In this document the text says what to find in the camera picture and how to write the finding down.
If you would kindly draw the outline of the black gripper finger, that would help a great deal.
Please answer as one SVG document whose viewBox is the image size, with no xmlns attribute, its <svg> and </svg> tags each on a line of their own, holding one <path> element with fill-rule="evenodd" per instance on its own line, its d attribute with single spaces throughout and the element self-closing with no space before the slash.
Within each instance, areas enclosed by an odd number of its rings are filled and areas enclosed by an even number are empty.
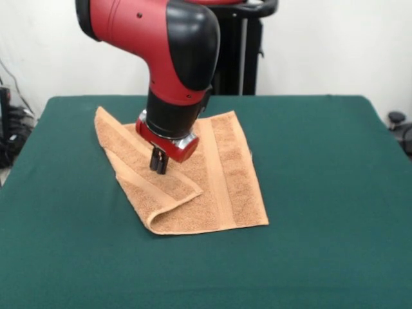
<svg viewBox="0 0 412 309">
<path fill-rule="evenodd" d="M 159 148 L 154 147 L 151 154 L 151 160 L 149 163 L 149 167 L 152 171 L 157 171 L 159 162 L 161 160 L 161 150 Z"/>
<path fill-rule="evenodd" d="M 164 175 L 167 171 L 168 162 L 169 157 L 165 153 L 160 153 L 156 172 L 158 174 Z"/>
</svg>

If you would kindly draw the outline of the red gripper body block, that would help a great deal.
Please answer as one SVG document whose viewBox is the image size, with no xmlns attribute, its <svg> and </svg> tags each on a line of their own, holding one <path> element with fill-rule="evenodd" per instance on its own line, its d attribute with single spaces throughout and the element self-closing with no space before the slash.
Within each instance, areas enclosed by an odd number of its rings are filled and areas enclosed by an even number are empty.
<svg viewBox="0 0 412 309">
<path fill-rule="evenodd" d="M 136 132 L 153 147 L 159 148 L 161 153 L 165 153 L 175 162 L 182 163 L 186 161 L 196 150 L 199 138 L 190 132 L 182 139 L 172 140 L 161 137 L 149 129 L 147 125 L 147 111 L 144 109 L 136 122 Z"/>
</svg>

